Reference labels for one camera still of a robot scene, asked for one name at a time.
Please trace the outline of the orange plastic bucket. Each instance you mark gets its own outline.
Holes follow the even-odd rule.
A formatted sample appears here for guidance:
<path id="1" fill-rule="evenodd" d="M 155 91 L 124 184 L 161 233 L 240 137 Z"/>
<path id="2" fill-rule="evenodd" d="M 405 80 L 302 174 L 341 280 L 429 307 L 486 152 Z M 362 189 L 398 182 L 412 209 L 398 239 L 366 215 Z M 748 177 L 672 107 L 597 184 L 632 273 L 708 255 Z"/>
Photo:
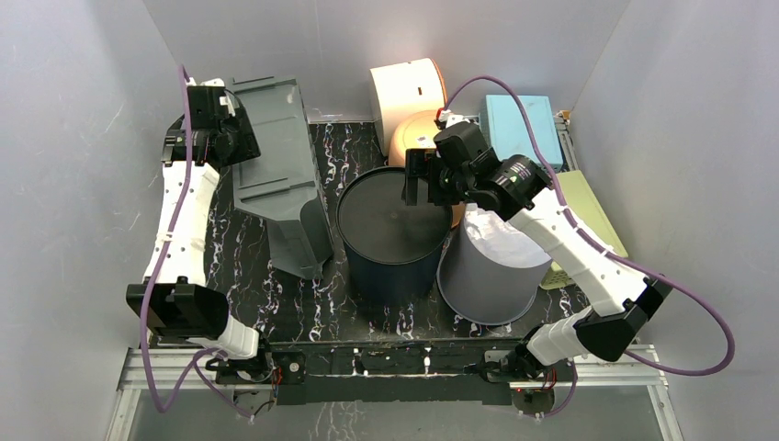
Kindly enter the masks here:
<path id="1" fill-rule="evenodd" d="M 433 148 L 433 137 L 440 131 L 435 125 L 436 110 L 423 110 L 404 119 L 389 140 L 388 165 L 404 166 L 410 149 Z"/>

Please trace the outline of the light blue plastic basket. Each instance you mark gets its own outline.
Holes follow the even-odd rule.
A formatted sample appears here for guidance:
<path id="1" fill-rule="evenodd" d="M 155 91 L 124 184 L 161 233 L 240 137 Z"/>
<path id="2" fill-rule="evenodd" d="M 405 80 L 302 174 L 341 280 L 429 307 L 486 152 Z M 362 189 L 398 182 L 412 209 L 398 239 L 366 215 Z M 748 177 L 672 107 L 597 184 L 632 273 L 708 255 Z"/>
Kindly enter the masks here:
<path id="1" fill-rule="evenodd" d="M 563 166 L 563 155 L 549 98 L 519 96 L 519 100 L 525 107 L 539 151 L 559 172 Z M 501 160 L 522 154 L 540 164 L 521 112 L 509 96 L 486 95 L 481 104 L 479 124 L 487 143 Z"/>

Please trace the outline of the grey plastic bin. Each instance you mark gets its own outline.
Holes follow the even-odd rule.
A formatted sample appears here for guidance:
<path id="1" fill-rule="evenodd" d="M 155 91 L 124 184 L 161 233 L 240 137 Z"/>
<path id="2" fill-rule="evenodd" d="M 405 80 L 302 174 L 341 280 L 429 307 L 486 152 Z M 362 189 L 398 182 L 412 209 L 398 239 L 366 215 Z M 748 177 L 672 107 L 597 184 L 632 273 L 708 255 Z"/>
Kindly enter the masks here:
<path id="1" fill-rule="evenodd" d="M 231 170 L 234 206 L 264 221 L 275 269 L 319 279 L 333 239 L 299 84 L 267 77 L 230 89 L 245 105 L 261 151 Z"/>

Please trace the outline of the dark blue bucket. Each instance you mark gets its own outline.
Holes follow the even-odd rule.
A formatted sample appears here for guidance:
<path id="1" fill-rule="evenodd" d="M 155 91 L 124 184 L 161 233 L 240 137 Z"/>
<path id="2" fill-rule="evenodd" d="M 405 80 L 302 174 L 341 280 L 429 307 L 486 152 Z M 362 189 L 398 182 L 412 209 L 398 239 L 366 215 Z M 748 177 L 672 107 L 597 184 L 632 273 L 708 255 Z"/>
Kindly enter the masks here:
<path id="1" fill-rule="evenodd" d="M 336 206 L 349 276 L 373 304 L 396 306 L 427 295 L 452 227 L 450 207 L 408 206 L 404 187 L 403 168 L 375 168 L 349 184 Z"/>

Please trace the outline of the light grey plastic bucket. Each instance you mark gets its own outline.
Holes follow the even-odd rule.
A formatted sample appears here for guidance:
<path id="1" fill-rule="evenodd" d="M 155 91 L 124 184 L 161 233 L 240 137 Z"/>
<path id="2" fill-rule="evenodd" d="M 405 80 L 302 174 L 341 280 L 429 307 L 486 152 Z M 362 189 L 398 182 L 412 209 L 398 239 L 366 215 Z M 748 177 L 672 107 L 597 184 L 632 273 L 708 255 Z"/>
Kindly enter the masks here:
<path id="1" fill-rule="evenodd" d="M 514 322 L 530 309 L 552 259 L 495 213 L 465 207 L 436 283 L 451 310 L 481 325 Z"/>

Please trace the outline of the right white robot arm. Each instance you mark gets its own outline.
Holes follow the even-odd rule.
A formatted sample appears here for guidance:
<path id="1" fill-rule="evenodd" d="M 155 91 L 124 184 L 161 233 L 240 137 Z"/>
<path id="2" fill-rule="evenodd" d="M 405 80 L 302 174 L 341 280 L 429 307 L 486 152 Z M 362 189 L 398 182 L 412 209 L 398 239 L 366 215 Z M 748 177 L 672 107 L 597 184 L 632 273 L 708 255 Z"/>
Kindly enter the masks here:
<path id="1" fill-rule="evenodd" d="M 559 203 L 550 176 L 522 154 L 499 159 L 477 125 L 459 122 L 433 142 L 405 154 L 405 203 L 417 204 L 422 179 L 436 206 L 466 202 L 495 213 L 540 246 L 589 301 L 584 311 L 534 328 L 503 360 L 504 369 L 540 380 L 567 358 L 618 360 L 670 288 L 609 258 L 597 239 L 585 241 L 585 224 Z"/>

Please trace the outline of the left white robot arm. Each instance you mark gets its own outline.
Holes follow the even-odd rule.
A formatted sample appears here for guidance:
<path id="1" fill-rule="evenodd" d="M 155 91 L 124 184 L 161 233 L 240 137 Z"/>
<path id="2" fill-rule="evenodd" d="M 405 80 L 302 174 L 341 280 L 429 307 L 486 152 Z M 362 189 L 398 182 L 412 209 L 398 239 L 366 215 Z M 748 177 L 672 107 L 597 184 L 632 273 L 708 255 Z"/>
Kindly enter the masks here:
<path id="1" fill-rule="evenodd" d="M 146 327 L 154 334 L 214 348 L 240 359 L 252 382 L 270 378 L 273 356 L 258 348 L 259 333 L 231 316 L 224 294 L 208 288 L 204 253 L 211 200 L 223 167 L 259 157 L 246 107 L 221 79 L 186 82 L 188 116 L 164 136 L 164 196 L 152 257 L 140 284 L 130 284 L 126 301 L 141 314 L 152 288 Z"/>

